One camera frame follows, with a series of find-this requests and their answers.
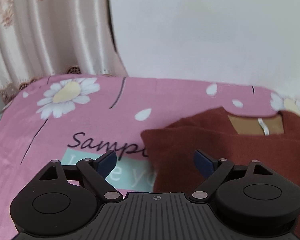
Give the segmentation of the beige floral curtain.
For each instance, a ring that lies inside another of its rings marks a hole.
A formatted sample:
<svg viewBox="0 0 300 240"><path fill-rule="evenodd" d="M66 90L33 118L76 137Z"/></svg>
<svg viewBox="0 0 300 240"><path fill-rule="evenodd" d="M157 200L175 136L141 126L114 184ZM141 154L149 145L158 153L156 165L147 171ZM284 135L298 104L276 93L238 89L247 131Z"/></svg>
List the beige floral curtain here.
<svg viewBox="0 0 300 240"><path fill-rule="evenodd" d="M125 76L110 0L0 0L0 111L51 75Z"/></svg>

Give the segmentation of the dark red knit sweater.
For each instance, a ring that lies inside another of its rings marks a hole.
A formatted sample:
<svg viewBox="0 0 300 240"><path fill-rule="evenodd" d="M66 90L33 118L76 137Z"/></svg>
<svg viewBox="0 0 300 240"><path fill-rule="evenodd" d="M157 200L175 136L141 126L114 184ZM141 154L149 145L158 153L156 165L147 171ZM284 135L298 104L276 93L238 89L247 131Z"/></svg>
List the dark red knit sweater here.
<svg viewBox="0 0 300 240"><path fill-rule="evenodd" d="M300 239L300 215L295 222L282 225L226 223L210 204L190 199L204 182L193 162L196 150L235 165L259 161L300 187L300 116L281 111L270 117L248 118L215 108L165 128L145 130L141 137L157 174L154 191L170 196L167 224L180 211L182 225L206 227L211 222L224 239Z"/></svg>

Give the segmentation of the pink floral bed sheet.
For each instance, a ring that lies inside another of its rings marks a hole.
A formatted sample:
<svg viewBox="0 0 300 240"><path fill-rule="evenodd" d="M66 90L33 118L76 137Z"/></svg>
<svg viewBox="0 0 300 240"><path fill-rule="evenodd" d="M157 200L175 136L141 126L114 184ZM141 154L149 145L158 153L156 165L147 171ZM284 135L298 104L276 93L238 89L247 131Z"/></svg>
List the pink floral bed sheet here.
<svg viewBox="0 0 300 240"><path fill-rule="evenodd" d="M49 161L73 165L114 150L107 180L122 193L155 192L141 133L215 108L248 118L300 116L300 101L262 87L62 75L25 88L0 114L0 239L16 235L10 203Z"/></svg>

